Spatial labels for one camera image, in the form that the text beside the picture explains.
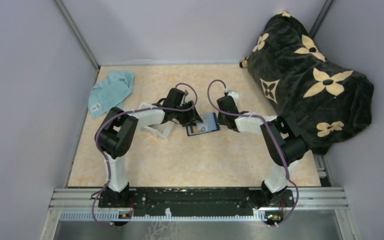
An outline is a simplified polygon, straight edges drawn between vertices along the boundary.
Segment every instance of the towel tag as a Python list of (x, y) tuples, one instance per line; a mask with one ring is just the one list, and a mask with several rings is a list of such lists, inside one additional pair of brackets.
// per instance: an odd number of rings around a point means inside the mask
[(92, 112), (94, 113), (94, 112), (100, 110), (101, 108), (102, 108), (101, 104), (97, 103), (97, 104), (92, 106)]

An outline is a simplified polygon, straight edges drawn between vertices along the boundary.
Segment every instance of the metal surface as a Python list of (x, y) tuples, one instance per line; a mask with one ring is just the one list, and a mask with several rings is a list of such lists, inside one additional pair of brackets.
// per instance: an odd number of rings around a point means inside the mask
[(340, 230), (342, 239), (358, 240), (360, 239), (356, 233), (354, 221), (351, 217), (350, 210), (335, 210), (337, 224)]
[(320, 13), (318, 14), (313, 26), (311, 27), (311, 30), (309, 32), (309, 35), (312, 39), (316, 36), (317, 32), (320, 29), (320, 26), (323, 23), (323, 20), (325, 20), (326, 15), (329, 12), (329, 9), (332, 7), (332, 4), (335, 0), (326, 0), (326, 2), (323, 5), (323, 8), (321, 9)]
[(313, 154), (315, 167), (322, 187), (333, 187), (329, 168), (325, 156)]
[(66, 6), (64, 5), (62, 0), (53, 0), (55, 4), (57, 5), (59, 11), (61, 12), (62, 16), (64, 17), (68, 27), (71, 29), (72, 33), (74, 34), (75, 38), (77, 39), (78, 44), (80, 44), (81, 49), (83, 50), (86, 57), (89, 59), (90, 63), (93, 65), (93, 67), (96, 70), (99, 70), (100, 66), (98, 65), (98, 62), (96, 61), (94, 54), (90, 50), (88, 44), (86, 43), (85, 39), (83, 38), (82, 34), (80, 33), (78, 27), (76, 26), (76, 23), (74, 22), (73, 18), (70, 16), (69, 11), (67, 10)]
[(335, 212), (297, 211), (279, 228), (262, 222), (129, 222), (122, 227), (101, 227), (91, 221), (60, 221), (55, 240), (338, 240)]
[(60, 220), (60, 210), (48, 210), (46, 213), (45, 224), (40, 234), (41, 240), (54, 239), (55, 232), (57, 230), (58, 222)]
[[(99, 188), (61, 188), (55, 189), (49, 204), (50, 210), (90, 210), (93, 204), (91, 194)], [(294, 198), (297, 193), (291, 189)], [(106, 208), (108, 210), (128, 211), (129, 208)], [(278, 207), (262, 207), (259, 210), (278, 210)], [(348, 201), (342, 187), (300, 187), (296, 210), (341, 210), (348, 209)]]

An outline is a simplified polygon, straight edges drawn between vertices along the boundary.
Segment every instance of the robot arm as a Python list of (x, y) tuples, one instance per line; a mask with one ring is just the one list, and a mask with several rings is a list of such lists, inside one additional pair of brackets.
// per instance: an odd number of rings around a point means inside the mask
[[(237, 93), (229, 92), (225, 96), (217, 100), (220, 110), (233, 114), (250, 115), (247, 112), (239, 112), (235, 99), (238, 98)], [(272, 164), (271, 171), (267, 178), (262, 182), (261, 188), (265, 202), (275, 204), (285, 192), (287, 187), (286, 172), (281, 157), (272, 141), (263, 121), (259, 118), (248, 116), (231, 116), (219, 112), (217, 121), (220, 125), (225, 125), (229, 129), (239, 133), (253, 133), (263, 135), (268, 152), (275, 164)], [(297, 164), (297, 160), (301, 159), (309, 150), (308, 143), (302, 136), (301, 131), (291, 115), (287, 116), (265, 116), (271, 132), (280, 146), (281, 152), (286, 160), (288, 171), (291, 172)]]
[[(155, 107), (186, 110), (194, 104), (193, 101), (182, 103), (186, 94), (186, 92), (177, 88), (172, 88), (167, 97), (162, 99), (164, 101), (162, 104), (155, 103), (153, 105)], [(124, 111), (118, 107), (111, 108), (102, 124), (122, 112)], [(98, 145), (109, 161), (111, 181), (106, 190), (112, 198), (126, 200), (124, 198), (127, 194), (124, 194), (124, 192), (129, 190), (129, 181), (126, 174), (125, 155), (130, 149), (136, 129), (163, 124), (173, 119), (178, 120), (182, 126), (196, 125), (196, 122), (202, 123), (202, 119), (195, 108), (182, 112), (151, 109), (119, 116), (103, 128), (98, 136)], [(109, 176), (108, 168), (105, 169), (107, 176)]]

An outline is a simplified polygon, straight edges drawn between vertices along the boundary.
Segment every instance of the black blanket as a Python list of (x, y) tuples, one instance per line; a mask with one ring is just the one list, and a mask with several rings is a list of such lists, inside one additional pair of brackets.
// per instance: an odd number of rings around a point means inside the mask
[(288, 13), (268, 21), (247, 68), (277, 114), (292, 114), (310, 149), (326, 154), (372, 122), (374, 86), (367, 77), (329, 61), (304, 26)]

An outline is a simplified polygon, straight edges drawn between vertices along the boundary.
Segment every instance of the light blue towel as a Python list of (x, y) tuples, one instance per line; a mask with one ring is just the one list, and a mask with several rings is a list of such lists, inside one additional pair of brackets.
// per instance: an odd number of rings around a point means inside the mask
[(133, 92), (133, 73), (110, 71), (108, 78), (98, 82), (90, 91), (88, 108), (94, 119), (113, 107), (123, 107), (123, 100)]

